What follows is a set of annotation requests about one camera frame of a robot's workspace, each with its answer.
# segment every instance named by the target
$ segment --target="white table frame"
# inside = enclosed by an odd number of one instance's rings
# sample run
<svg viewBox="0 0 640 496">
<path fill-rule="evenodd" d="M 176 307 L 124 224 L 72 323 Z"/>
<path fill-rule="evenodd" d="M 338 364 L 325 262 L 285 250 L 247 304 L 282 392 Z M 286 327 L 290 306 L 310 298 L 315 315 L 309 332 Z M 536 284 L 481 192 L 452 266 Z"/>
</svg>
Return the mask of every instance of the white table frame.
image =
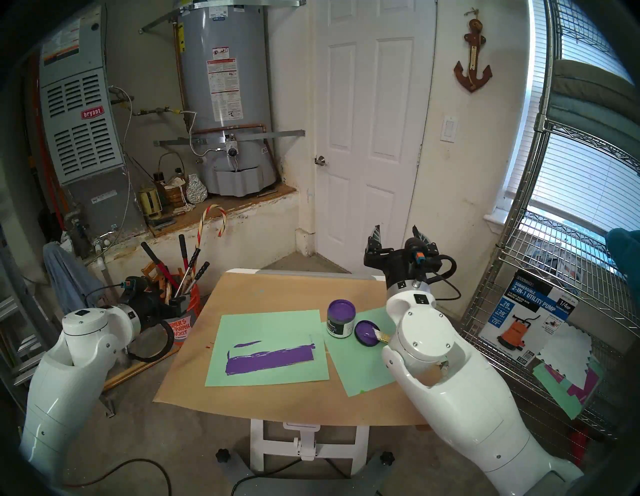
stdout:
<svg viewBox="0 0 640 496">
<path fill-rule="evenodd" d="M 231 269 L 227 272 L 242 274 L 279 273 L 280 271 L 258 269 Z M 304 276 L 316 275 L 325 277 L 346 278 L 370 278 L 384 281 L 384 276 L 353 276 L 347 274 L 329 273 L 292 273 L 282 271 L 288 275 L 299 274 Z M 367 463 L 367 449 L 369 448 L 369 426 L 357 426 L 356 438 L 353 444 L 323 444 L 316 443 L 316 432 L 321 428 L 317 424 L 295 424 L 283 422 L 282 426 L 290 431 L 299 431 L 300 437 L 293 441 L 272 441 L 264 438 L 264 421 L 251 419 L 250 435 L 250 468 L 255 474 L 264 472 L 264 455 L 274 454 L 280 456 L 299 456 L 302 460 L 311 461 L 316 458 L 350 458 L 351 475 L 357 474 Z"/>
</svg>

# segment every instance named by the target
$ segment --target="bryant logo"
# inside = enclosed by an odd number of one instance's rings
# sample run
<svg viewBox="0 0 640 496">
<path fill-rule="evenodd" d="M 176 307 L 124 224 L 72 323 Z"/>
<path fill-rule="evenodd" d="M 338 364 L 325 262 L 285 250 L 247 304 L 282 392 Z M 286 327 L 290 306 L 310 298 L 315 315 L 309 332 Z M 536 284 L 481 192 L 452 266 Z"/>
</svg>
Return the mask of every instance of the bryant logo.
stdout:
<svg viewBox="0 0 640 496">
<path fill-rule="evenodd" d="M 83 119 L 92 119 L 94 117 L 98 117 L 99 115 L 104 114 L 104 108 L 102 108 L 102 105 L 100 105 L 99 107 L 94 107 L 92 109 L 89 110 L 83 110 L 81 112 L 81 117 Z"/>
</svg>

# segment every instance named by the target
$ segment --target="product box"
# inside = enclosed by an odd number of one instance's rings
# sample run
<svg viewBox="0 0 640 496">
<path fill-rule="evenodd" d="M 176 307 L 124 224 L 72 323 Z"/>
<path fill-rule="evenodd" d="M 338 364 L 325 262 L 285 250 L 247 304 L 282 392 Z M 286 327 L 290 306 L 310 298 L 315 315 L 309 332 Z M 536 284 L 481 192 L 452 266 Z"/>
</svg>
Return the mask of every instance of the product box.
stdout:
<svg viewBox="0 0 640 496">
<path fill-rule="evenodd" d="M 571 293 L 518 270 L 478 336 L 527 365 L 577 304 Z"/>
</svg>

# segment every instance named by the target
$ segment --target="mint green paper sheet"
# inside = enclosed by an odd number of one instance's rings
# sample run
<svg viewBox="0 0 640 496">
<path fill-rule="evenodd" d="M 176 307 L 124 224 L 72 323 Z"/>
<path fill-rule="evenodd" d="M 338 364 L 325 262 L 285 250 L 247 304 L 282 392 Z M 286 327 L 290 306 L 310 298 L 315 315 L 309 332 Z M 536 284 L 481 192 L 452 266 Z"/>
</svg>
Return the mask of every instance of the mint green paper sheet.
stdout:
<svg viewBox="0 0 640 496">
<path fill-rule="evenodd" d="M 384 307 L 356 314 L 356 324 L 362 320 L 374 322 L 385 334 L 396 332 L 396 325 Z M 323 322 L 322 330 L 324 342 L 347 396 L 355 396 L 395 380 L 382 362 L 384 343 L 367 347 L 360 344 L 355 334 L 343 339 L 333 337 L 326 331 L 326 322 Z"/>
<path fill-rule="evenodd" d="M 260 386 L 294 382 L 328 381 L 320 311 L 272 312 L 267 314 L 224 315 L 220 319 L 211 353 L 205 386 Z M 234 348 L 236 344 L 260 343 Z M 314 343 L 314 359 L 276 369 L 227 376 L 227 351 L 230 356 L 251 355 L 259 351 L 295 348 Z"/>
<path fill-rule="evenodd" d="M 547 371 L 544 363 L 534 367 L 533 375 L 536 379 L 542 382 L 542 385 L 549 392 L 551 397 L 556 400 L 556 403 L 560 405 L 560 408 L 562 408 L 567 415 L 569 415 L 571 420 L 580 415 L 583 408 L 582 403 L 580 403 L 575 396 L 569 396 L 566 392 L 568 387 L 571 385 L 569 381 L 566 379 L 560 383 L 556 381 Z"/>
</svg>

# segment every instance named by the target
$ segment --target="water heater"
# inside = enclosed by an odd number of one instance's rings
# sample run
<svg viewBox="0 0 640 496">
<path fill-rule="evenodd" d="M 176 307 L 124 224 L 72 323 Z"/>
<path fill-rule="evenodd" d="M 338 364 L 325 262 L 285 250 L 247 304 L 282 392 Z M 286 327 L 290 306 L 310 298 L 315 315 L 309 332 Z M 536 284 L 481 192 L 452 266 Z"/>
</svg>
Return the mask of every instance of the water heater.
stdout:
<svg viewBox="0 0 640 496">
<path fill-rule="evenodd" d="M 271 110 L 264 7 L 198 7 L 178 16 L 185 107 L 196 111 L 193 138 L 210 193 L 244 196 L 276 181 L 269 149 L 249 134 L 269 132 Z"/>
</svg>

